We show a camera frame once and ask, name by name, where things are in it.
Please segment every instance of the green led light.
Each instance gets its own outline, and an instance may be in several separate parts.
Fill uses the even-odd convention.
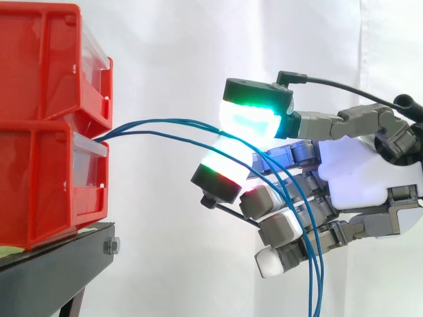
[[[272,109],[223,101],[220,122],[224,131],[260,145],[275,136],[281,117]]]

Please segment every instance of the red plastic drawer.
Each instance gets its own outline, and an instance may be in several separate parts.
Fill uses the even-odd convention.
[[[31,249],[107,216],[108,147],[66,122],[0,121],[0,246]]]
[[[87,137],[112,127],[112,60],[79,7],[0,1],[0,118],[65,120]]]

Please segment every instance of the blue wire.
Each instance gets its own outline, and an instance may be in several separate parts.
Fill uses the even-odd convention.
[[[188,125],[188,126],[197,127],[197,128],[200,128],[200,129],[203,129],[203,130],[206,130],[206,131],[210,131],[210,132],[213,132],[213,133],[216,133],[216,134],[220,134],[220,135],[223,135],[223,136],[226,136],[226,137],[230,137],[232,139],[236,139],[236,140],[244,143],[246,146],[248,146],[251,149],[253,149],[254,151],[256,151],[266,162],[267,162],[266,159],[271,160],[276,166],[278,166],[281,170],[283,170],[288,175],[288,177],[290,177],[293,180],[293,182],[295,183],[295,185],[298,187],[299,192],[300,192],[302,198],[304,199],[305,204],[306,204],[306,207],[307,207],[307,210],[309,212],[309,215],[310,215],[310,218],[311,218],[311,222],[312,222],[312,225],[313,225],[313,230],[315,231],[315,235],[317,236],[316,237],[317,238],[316,240],[317,240],[317,246],[318,246],[318,250],[319,250],[319,237],[318,237],[317,230],[316,230],[316,224],[315,224],[314,216],[313,216],[313,214],[311,212],[311,208],[310,208],[310,206],[308,204],[307,198],[305,197],[304,193],[302,192],[302,190],[299,187],[299,184],[296,182],[295,178],[293,178],[293,176],[283,166],[281,166],[273,158],[269,157],[266,153],[263,153],[262,151],[260,151],[256,147],[252,146],[250,143],[248,143],[248,142],[246,142],[246,141],[244,141],[242,139],[239,139],[238,137],[235,137],[234,135],[230,135],[230,134],[228,134],[228,133],[226,133],[224,131],[218,130],[218,128],[213,127],[212,125],[208,125],[206,123],[198,122],[198,121],[195,121],[195,120],[185,120],[185,119],[160,120],[160,119],[151,119],[151,120],[141,120],[141,121],[138,121],[138,122],[130,122],[130,123],[127,123],[125,125],[122,125],[121,127],[116,128],[115,130],[107,133],[105,136],[96,139],[96,141],[98,141],[98,142],[104,141],[105,139],[109,139],[109,138],[112,138],[114,136],[119,136],[119,135],[134,134],[134,133],[125,133],[125,134],[119,134],[118,135],[117,133],[119,131],[125,131],[125,130],[130,129],[132,127],[135,127],[137,125],[141,125],[141,124],[145,124],[145,123],[153,123],[153,122],[169,122],[169,123],[177,123],[177,124],[182,124],[182,125]],[[291,210],[293,210],[294,215],[297,216],[297,213],[295,212],[295,208],[294,208],[294,206],[292,204],[292,201],[290,199],[289,193],[288,193],[288,191],[286,189],[286,186],[285,186],[284,182],[279,177],[279,174],[274,170],[273,166],[271,164],[269,164],[269,166],[270,166],[270,169],[272,170],[272,172],[276,175],[279,183],[281,184],[281,187],[283,188],[283,190],[284,190],[284,192],[285,192],[285,194],[287,196],[287,197],[284,197],[285,195],[281,195],[282,198],[287,202],[288,207]],[[301,221],[300,221],[300,219],[299,219],[298,216],[297,216],[297,220],[299,221],[300,226],[302,227]],[[307,251],[308,252],[311,251],[309,253],[311,255],[314,255],[313,256],[313,261],[314,261],[314,264],[315,264],[316,274],[317,274],[317,282],[318,282],[318,285],[319,285],[318,306],[316,308],[316,313],[315,313],[315,316],[318,316],[319,315],[319,312],[320,312],[320,305],[321,305],[321,299],[322,299],[323,286],[321,284],[323,284],[323,279],[321,279],[321,277],[319,276],[320,274],[319,274],[319,270],[317,269],[318,268],[318,265],[317,265],[317,261],[316,261],[316,257],[315,257],[315,254],[314,254],[313,247],[311,246],[311,243],[309,243],[309,244],[307,243],[307,240],[309,242],[307,233],[305,232],[305,229],[304,228],[302,228],[302,229],[303,229],[304,240],[306,241]],[[319,252],[319,255],[320,255],[320,260],[321,260],[321,267],[323,267],[323,260],[322,260],[322,256],[321,256],[321,250],[319,250],[319,251],[320,251]],[[312,268],[311,261],[309,261],[309,273],[310,273],[310,283],[309,283],[310,284],[310,288],[309,288],[309,315],[311,316],[312,296],[313,296],[313,268]]]

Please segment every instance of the metal bolt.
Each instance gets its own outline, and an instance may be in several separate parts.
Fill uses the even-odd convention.
[[[120,239],[117,236],[109,238],[104,243],[104,251],[109,255],[118,254],[120,250]]]

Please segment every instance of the wire bundle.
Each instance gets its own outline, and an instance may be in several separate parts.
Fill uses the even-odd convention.
[[[179,124],[179,125],[186,125],[189,127],[195,127],[197,129],[201,129],[204,131],[208,131],[214,134],[218,134],[218,135],[222,135],[231,139],[235,139],[238,140],[240,142],[242,142],[243,144],[245,144],[247,147],[249,147],[250,149],[252,149],[254,152],[256,152],[258,155],[260,155],[262,157],[262,159],[268,163],[268,165],[270,166],[271,171],[273,172],[273,174],[275,175],[275,177],[278,179],[280,185],[282,186],[282,189],[284,192],[282,192],[275,184],[273,184],[271,181],[269,181],[266,177],[264,177],[263,175],[261,175],[259,172],[257,172],[255,169],[251,168],[249,165],[241,162],[240,160],[237,160],[236,158],[228,155],[227,153],[224,153],[214,147],[210,147],[209,145],[197,142],[197,141],[193,141],[191,139],[185,139],[182,137],[177,137],[174,135],[169,135],[166,133],[160,133],[160,132],[156,132],[156,131],[127,131],[133,127],[137,127],[139,125],[143,125],[146,123],[174,123],[174,124]],[[287,203],[287,206],[293,211],[293,214],[295,215],[295,217],[297,218],[297,221],[301,227],[301,230],[303,231],[303,239],[305,241],[305,246],[307,249],[307,254],[309,257],[309,317],[319,317],[320,316],[320,312],[321,312],[321,303],[322,303],[322,299],[323,299],[323,280],[324,280],[324,275],[325,275],[325,267],[324,267],[324,263],[323,263],[323,257],[322,257],[322,251],[321,251],[321,244],[320,244],[320,240],[319,240],[319,234],[317,231],[317,226],[316,226],[316,222],[313,216],[313,213],[311,211],[310,205],[307,201],[307,198],[305,197],[305,194],[303,193],[301,187],[299,186],[299,184],[297,183],[297,181],[295,180],[295,178],[291,175],[291,173],[288,172],[288,170],[286,170],[285,167],[283,167],[281,164],[279,164],[278,162],[276,162],[272,157],[270,157],[269,155],[267,155],[266,153],[263,153],[261,150],[257,149],[254,145],[251,145],[250,143],[246,142],[243,139],[240,139],[238,137],[235,137],[234,135],[231,135],[229,133],[226,133],[224,131],[220,131],[218,128],[206,124],[204,122],[199,122],[196,120],[187,120],[187,119],[150,119],[150,120],[141,120],[141,121],[136,121],[136,122],[129,122],[126,123],[124,125],[121,125],[120,127],[117,127],[116,129],[112,130],[111,132],[107,133],[106,135],[99,137],[97,139],[95,139],[95,141],[97,142],[101,142],[101,141],[105,141],[107,139],[112,139],[114,137],[119,137],[119,136],[124,136],[124,135],[142,135],[142,134],[151,134],[151,135],[158,135],[161,137],[166,137],[169,139],[174,139],[177,141],[182,141],[185,143],[190,143],[193,145],[197,145],[199,147],[203,147],[205,149],[209,149],[211,151],[214,151],[220,155],[223,155],[224,157],[244,166],[245,168],[249,169],[253,174],[255,174],[257,177],[259,177],[263,182],[267,183],[276,193],[278,193],[278,195],[280,195],[280,197]],[[274,165],[276,165],[278,168],[280,168],[289,178],[291,178],[291,180],[293,181],[293,183],[295,184],[295,186],[297,186],[297,189],[299,190],[299,193],[301,194],[301,197],[303,198],[308,214],[310,216],[311,219],[311,223],[313,226],[313,231],[314,231],[314,235],[315,235],[315,239],[316,239],[316,243],[317,243],[317,251],[319,254],[319,260],[320,260],[320,269],[319,266],[317,264],[317,258],[316,258],[316,254],[314,252],[314,249],[311,245],[311,241],[309,239],[309,237],[307,236],[307,232],[304,229],[304,226],[301,223],[301,219],[299,218],[295,207],[293,206],[291,197],[289,196],[289,193],[286,189],[286,186],[283,182],[283,180],[280,178],[279,174],[276,172],[276,170],[273,167],[273,163]],[[313,315],[313,264],[315,266],[315,272],[316,272],[316,276],[317,276],[317,285],[318,285],[318,297],[317,297],[317,305],[316,305],[316,309],[315,309],[315,313]]]

